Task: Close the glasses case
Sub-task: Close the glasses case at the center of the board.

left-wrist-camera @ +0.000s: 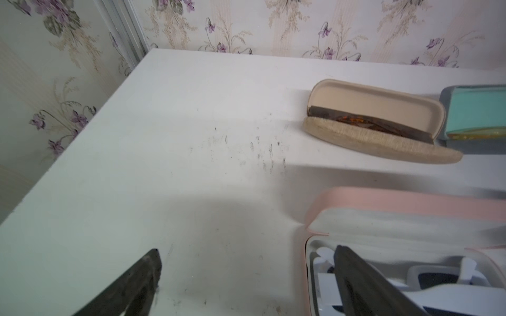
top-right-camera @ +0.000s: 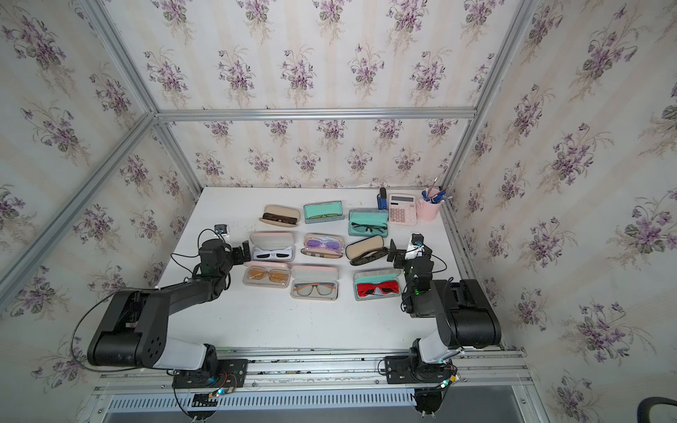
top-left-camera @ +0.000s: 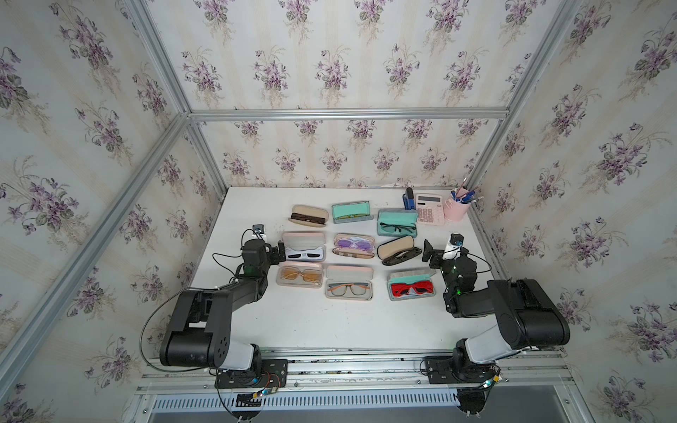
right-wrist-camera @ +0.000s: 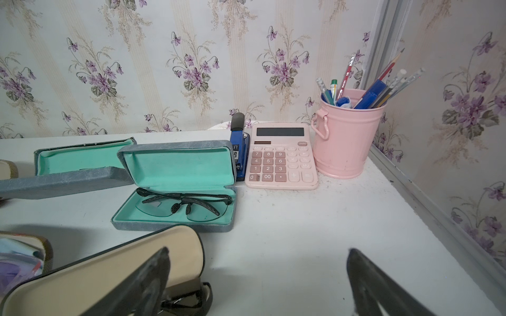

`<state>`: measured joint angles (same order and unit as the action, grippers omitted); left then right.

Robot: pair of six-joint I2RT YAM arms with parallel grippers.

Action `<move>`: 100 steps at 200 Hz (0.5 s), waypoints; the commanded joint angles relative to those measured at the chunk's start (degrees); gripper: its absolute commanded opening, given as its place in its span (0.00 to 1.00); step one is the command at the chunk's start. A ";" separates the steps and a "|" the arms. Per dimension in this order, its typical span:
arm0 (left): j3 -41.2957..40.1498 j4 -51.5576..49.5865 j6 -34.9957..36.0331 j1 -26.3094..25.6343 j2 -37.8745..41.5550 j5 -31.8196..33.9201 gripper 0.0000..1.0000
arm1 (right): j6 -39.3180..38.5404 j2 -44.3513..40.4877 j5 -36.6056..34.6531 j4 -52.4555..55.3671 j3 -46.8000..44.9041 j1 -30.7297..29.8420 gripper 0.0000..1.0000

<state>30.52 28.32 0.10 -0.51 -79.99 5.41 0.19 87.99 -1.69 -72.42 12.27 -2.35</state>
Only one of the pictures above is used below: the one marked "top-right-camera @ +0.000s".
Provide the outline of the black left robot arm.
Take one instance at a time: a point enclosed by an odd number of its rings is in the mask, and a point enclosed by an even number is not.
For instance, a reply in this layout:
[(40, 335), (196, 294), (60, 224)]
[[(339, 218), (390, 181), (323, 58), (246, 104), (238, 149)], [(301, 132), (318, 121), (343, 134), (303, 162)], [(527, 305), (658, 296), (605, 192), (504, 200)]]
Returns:
[(154, 368), (220, 373), (215, 347), (169, 336), (169, 317), (219, 299), (229, 289), (230, 273), (251, 260), (250, 243), (232, 247), (221, 239), (204, 241), (200, 263), (185, 282), (155, 289), (126, 289), (112, 295), (87, 350), (97, 367)]

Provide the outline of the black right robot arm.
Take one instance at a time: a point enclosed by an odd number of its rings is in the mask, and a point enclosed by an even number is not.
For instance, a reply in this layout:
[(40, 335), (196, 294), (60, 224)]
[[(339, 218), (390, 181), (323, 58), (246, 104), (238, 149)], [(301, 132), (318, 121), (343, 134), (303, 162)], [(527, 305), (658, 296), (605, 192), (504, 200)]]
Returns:
[(412, 318), (435, 321), (430, 335), (414, 340), (410, 349), (414, 365), (441, 365), (465, 350), (500, 345), (502, 328), (480, 283), (439, 280), (432, 249), (421, 234), (414, 234), (413, 240), (403, 250), (391, 241), (387, 261), (405, 277), (402, 311)]

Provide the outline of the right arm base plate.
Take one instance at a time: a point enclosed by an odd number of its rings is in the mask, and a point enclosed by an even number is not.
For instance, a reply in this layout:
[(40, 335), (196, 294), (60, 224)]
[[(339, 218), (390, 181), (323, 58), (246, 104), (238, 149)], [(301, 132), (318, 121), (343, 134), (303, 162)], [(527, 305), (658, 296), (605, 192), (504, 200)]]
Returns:
[(447, 386), (457, 379), (457, 370), (447, 364), (427, 364), (411, 356), (386, 356), (379, 371), (387, 384), (436, 384)]

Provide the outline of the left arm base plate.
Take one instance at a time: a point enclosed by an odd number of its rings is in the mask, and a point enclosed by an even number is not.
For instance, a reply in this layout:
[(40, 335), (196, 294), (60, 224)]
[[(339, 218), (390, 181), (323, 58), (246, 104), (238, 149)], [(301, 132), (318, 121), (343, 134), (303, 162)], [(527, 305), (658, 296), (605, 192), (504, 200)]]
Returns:
[(174, 389), (235, 389), (242, 388), (248, 364), (247, 359), (218, 360), (214, 369), (176, 370)]

